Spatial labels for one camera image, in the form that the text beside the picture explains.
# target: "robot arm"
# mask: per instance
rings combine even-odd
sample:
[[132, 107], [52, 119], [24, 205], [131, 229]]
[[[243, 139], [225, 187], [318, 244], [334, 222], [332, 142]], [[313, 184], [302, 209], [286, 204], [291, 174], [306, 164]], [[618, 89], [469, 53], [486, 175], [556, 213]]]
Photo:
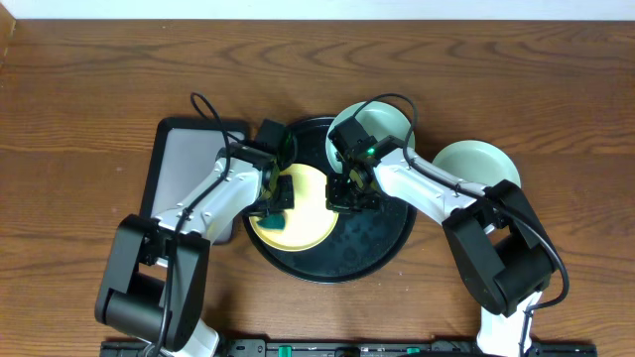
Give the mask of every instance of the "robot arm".
[[[479, 347], [485, 353], [517, 356], [524, 310], [538, 301], [556, 266], [534, 234], [476, 197], [521, 212], [547, 237], [522, 190], [507, 180], [493, 187], [467, 182], [407, 149], [412, 164], [428, 173], [422, 175], [404, 157], [404, 142], [394, 137], [377, 142], [354, 118], [334, 127], [328, 137], [343, 171], [328, 177], [327, 206], [341, 213], [378, 209], [377, 198], [388, 195], [414, 205], [440, 224], [463, 283], [482, 306]], [[458, 184], [474, 197], [452, 189]], [[487, 234], [503, 228], [509, 228], [509, 235], [493, 245]], [[526, 338], [524, 349], [530, 345]]]
[[[142, 274], [139, 264], [162, 265], [174, 259], [164, 351], [178, 351], [171, 354], [180, 357], [213, 356], [218, 334], [199, 319], [210, 245], [243, 210], [267, 215], [293, 208], [291, 177], [280, 176], [293, 160], [287, 153], [292, 143], [290, 135], [285, 126], [265, 121], [254, 142], [233, 143], [227, 151], [221, 150], [212, 173], [174, 208], [153, 219], [126, 217], [117, 228], [97, 297], [97, 321], [128, 335], [156, 341], [167, 285]], [[228, 175], [201, 196], [224, 171], [227, 156], [231, 157]], [[175, 245], [177, 222], [193, 202], [196, 204]], [[175, 247], [175, 255], [170, 256]]]

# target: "black tray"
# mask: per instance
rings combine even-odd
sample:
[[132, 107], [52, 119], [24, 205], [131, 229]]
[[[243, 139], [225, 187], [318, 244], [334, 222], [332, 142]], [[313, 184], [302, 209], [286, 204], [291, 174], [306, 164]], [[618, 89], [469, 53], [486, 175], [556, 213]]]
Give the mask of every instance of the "black tray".
[[[540, 343], [532, 341], [527, 357], [597, 357], [592, 344]], [[145, 342], [101, 342], [99, 357], [137, 357], [147, 346]], [[216, 349], [219, 357], [278, 357], [284, 350], [294, 357], [316, 355], [332, 357], [487, 357], [476, 342], [432, 341], [414, 343], [350, 342], [324, 343], [318, 341], [266, 342], [258, 339], [229, 340]]]
[[[289, 126], [298, 138], [296, 163], [332, 173], [324, 150], [332, 120], [313, 118]], [[417, 210], [397, 198], [386, 198], [383, 206], [381, 212], [340, 214], [328, 237], [302, 252], [270, 247], [256, 235], [247, 216], [243, 216], [243, 223], [258, 251], [281, 271], [310, 282], [343, 283], [377, 271], [406, 243]]]

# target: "wood grain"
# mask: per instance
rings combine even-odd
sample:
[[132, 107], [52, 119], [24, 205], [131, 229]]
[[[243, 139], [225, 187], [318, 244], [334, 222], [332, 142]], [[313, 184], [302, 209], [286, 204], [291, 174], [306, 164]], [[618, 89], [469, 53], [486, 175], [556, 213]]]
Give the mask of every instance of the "wood grain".
[[[158, 122], [192, 114], [192, 90], [254, 127], [396, 91], [423, 109], [428, 159], [464, 139], [501, 147], [571, 275], [532, 331], [635, 354], [634, 88], [630, 23], [22, 21], [0, 76], [0, 355], [95, 356], [120, 336], [92, 316], [114, 230], [138, 210]], [[237, 228], [208, 270], [203, 317], [223, 332], [478, 331], [423, 216], [384, 269], [337, 286], [277, 271]]]

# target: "white arm segment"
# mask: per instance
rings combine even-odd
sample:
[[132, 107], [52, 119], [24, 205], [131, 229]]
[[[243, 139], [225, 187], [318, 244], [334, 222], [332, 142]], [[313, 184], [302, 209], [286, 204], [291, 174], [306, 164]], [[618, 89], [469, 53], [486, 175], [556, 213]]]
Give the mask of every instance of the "white arm segment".
[[199, 319], [188, 343], [181, 351], [173, 352], [172, 355], [174, 357], [212, 357], [219, 340], [218, 332]]
[[[485, 184], [457, 178], [420, 158], [410, 148], [408, 154], [420, 168], [448, 182], [460, 183], [462, 188], [474, 193], [483, 194]], [[456, 195], [451, 188], [438, 184], [411, 169], [406, 163], [402, 149], [395, 149], [383, 157], [374, 172], [381, 189], [386, 194], [414, 205], [438, 224], [448, 218], [456, 208], [466, 208], [475, 201], [474, 198]]]
[[[176, 207], [155, 215], [154, 218], [160, 220], [159, 225], [174, 230], [183, 209], [218, 179], [225, 163], [225, 159], [218, 160], [213, 172]], [[231, 159], [230, 165], [227, 178], [194, 208], [182, 233], [198, 232], [213, 243], [241, 210], [256, 201], [260, 195], [262, 173], [253, 164], [235, 158]]]
[[[218, 179], [225, 169], [225, 163], [225, 159], [218, 160], [211, 174], [176, 207], [157, 214], [155, 218], [160, 220], [159, 225], [174, 230], [183, 209]], [[194, 208], [182, 233], [198, 232], [213, 243], [241, 210], [258, 199], [261, 175], [253, 164], [232, 158], [227, 178]], [[171, 354], [175, 357], [212, 357], [218, 347], [218, 340], [218, 332], [199, 319], [184, 348]]]
[[[529, 305], [536, 304], [543, 292], [535, 292], [518, 304], [516, 312], [509, 317], [502, 314], [495, 315], [484, 309], [480, 309], [480, 331], [476, 337], [476, 344], [483, 353], [505, 357], [518, 357], [520, 335], [523, 333], [525, 309]], [[524, 352], [532, 345], [529, 337], [529, 327], [525, 336]]]
[[[474, 193], [484, 193], [485, 184], [468, 182], [457, 178], [448, 172], [437, 168], [420, 158], [414, 150], [408, 149], [411, 159], [420, 168], [451, 183], [460, 183], [462, 188]], [[424, 214], [441, 224], [457, 208], [466, 208], [475, 199], [465, 195], [457, 196], [453, 189], [426, 178], [410, 168], [404, 158], [403, 150], [396, 149], [381, 159], [381, 163], [374, 169], [375, 177], [381, 189], [392, 197], [401, 198], [414, 205]], [[485, 229], [485, 233], [494, 230], [493, 226]], [[481, 308], [481, 326], [478, 332], [477, 344], [484, 353], [518, 357], [520, 335], [523, 329], [524, 310], [529, 304], [538, 302], [542, 293], [533, 293], [518, 304], [517, 311], [509, 316], [495, 315], [485, 308]], [[525, 351], [531, 346], [529, 328], [527, 328]]]

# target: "black cable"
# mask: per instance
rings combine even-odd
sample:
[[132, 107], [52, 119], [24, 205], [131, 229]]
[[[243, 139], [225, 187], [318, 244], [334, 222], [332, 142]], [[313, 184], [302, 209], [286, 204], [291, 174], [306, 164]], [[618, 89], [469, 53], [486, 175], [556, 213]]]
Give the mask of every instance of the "black cable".
[[231, 134], [231, 133], [227, 133], [227, 136], [231, 139], [233, 139], [234, 141], [236, 141], [236, 143], [240, 143], [242, 140], [238, 139], [235, 135]]
[[569, 293], [570, 281], [569, 281], [569, 274], [567, 273], [567, 268], [565, 267], [565, 263], [563, 262], [562, 258], [558, 255], [558, 252], [556, 252], [554, 247], [547, 241], [545, 237], [543, 237], [542, 234], [538, 232], [538, 230], [533, 226], [531, 221], [527, 217], [525, 217], [522, 213], [518, 212], [517, 210], [511, 207], [505, 207], [499, 204], [498, 202], [495, 202], [491, 200], [490, 198], [485, 197], [484, 195], [461, 188], [460, 183], [452, 183], [452, 182], [444, 180], [443, 178], [439, 178], [435, 176], [434, 174], [431, 174], [427, 172], [426, 170], [422, 169], [421, 167], [419, 167], [415, 163], [415, 160], [410, 158], [410, 155], [408, 154], [408, 143], [410, 142], [410, 137], [413, 135], [413, 131], [415, 130], [415, 127], [417, 126], [417, 121], [419, 119], [419, 111], [417, 110], [417, 106], [410, 98], [401, 94], [397, 94], [397, 93], [385, 93], [385, 94], [377, 95], [374, 98], [367, 100], [364, 104], [362, 104], [359, 108], [357, 108], [355, 113], [352, 115], [352, 118], [355, 118], [357, 114], [359, 114], [359, 112], [368, 104], [374, 101], [377, 101], [381, 98], [386, 98], [386, 97], [395, 97], [395, 98], [403, 99], [406, 102], [408, 102], [408, 104], [410, 104], [413, 109], [413, 120], [412, 120], [412, 123], [410, 124], [410, 128], [408, 129], [408, 133], [406, 134], [406, 138], [404, 140], [405, 145], [403, 148], [404, 159], [406, 159], [406, 162], [410, 165], [411, 168], [415, 169], [415, 171], [417, 171], [419, 174], [423, 175], [424, 177], [431, 179], [436, 183], [444, 185], [445, 187], [449, 189], [454, 190], [456, 194], [464, 194], [468, 197], [471, 197], [476, 200], [483, 201], [489, 204], [490, 207], [499, 211], [501, 214], [507, 216], [508, 218], [511, 218], [515, 223], [521, 224], [522, 226], [527, 228], [530, 232], [532, 232], [532, 234], [534, 234], [538, 238], [538, 240], [540, 240], [541, 246], [543, 247], [543, 249], [545, 249], [545, 251], [547, 251], [547, 254], [551, 258], [552, 262], [554, 262], [557, 268], [560, 270], [561, 276], [563, 278], [563, 289], [561, 290], [561, 293], [556, 298], [551, 299], [549, 301], [527, 306], [527, 308], [524, 311], [525, 319], [523, 320], [523, 330], [521, 334], [521, 340], [519, 342], [519, 349], [520, 349], [519, 356], [524, 356], [525, 351], [523, 349], [523, 346], [525, 345], [525, 339], [527, 337], [526, 335], [527, 335], [527, 328], [529, 327], [529, 320], [533, 316], [534, 311], [540, 308], [554, 306], [562, 302], [567, 297], [567, 294]]
[[202, 118], [204, 118], [206, 120], [210, 120], [209, 117], [207, 117], [200, 110], [200, 108], [198, 108], [198, 105], [196, 104], [196, 99], [197, 98], [199, 98], [205, 104], [207, 109], [209, 109], [209, 111], [213, 115], [214, 119], [218, 123], [218, 127], [220, 128], [220, 131], [222, 132], [222, 139], [223, 139], [224, 144], [225, 144], [225, 152], [226, 152], [225, 169], [220, 174], [220, 177], [218, 177], [218, 179], [214, 183], [212, 183], [200, 195], [198, 195], [186, 208], [184, 208], [184, 210], [181, 212], [181, 217], [179, 217], [179, 221], [177, 221], [177, 225], [175, 227], [175, 232], [172, 235], [172, 240], [171, 240], [171, 244], [170, 244], [169, 252], [168, 252], [168, 275], [166, 276], [166, 284], [165, 284], [166, 295], [165, 295], [165, 299], [164, 299], [163, 315], [161, 317], [161, 328], [159, 330], [159, 339], [157, 340], [157, 343], [155, 343], [155, 345], [154, 345], [155, 348], [152, 350], [151, 357], [159, 356], [159, 353], [161, 352], [161, 348], [163, 347], [163, 345], [166, 342], [166, 337], [167, 337], [167, 333], [168, 333], [168, 326], [170, 324], [170, 319], [172, 317], [171, 312], [170, 312], [170, 302], [171, 302], [171, 298], [172, 298], [172, 280], [173, 280], [173, 274], [174, 274], [174, 264], [175, 264], [175, 260], [177, 258], [177, 246], [179, 244], [179, 234], [181, 233], [181, 230], [183, 229], [183, 226], [186, 224], [186, 221], [187, 221], [188, 217], [190, 217], [190, 215], [193, 213], [194, 208], [213, 189], [215, 189], [221, 182], [223, 182], [223, 180], [225, 178], [227, 178], [227, 174], [229, 174], [229, 165], [230, 165], [229, 138], [232, 138], [232, 139], [236, 140], [237, 142], [240, 141], [235, 136], [227, 133], [227, 131], [225, 130], [225, 126], [223, 125], [222, 120], [220, 119], [220, 116], [218, 115], [218, 113], [216, 112], [214, 107], [211, 105], [211, 103], [209, 103], [209, 100], [207, 100], [207, 98], [205, 98], [204, 95], [202, 95], [200, 93], [196, 93], [196, 92], [193, 92], [193, 93], [190, 94], [190, 102], [191, 102], [191, 105], [193, 106], [194, 110], [196, 110], [196, 112]]

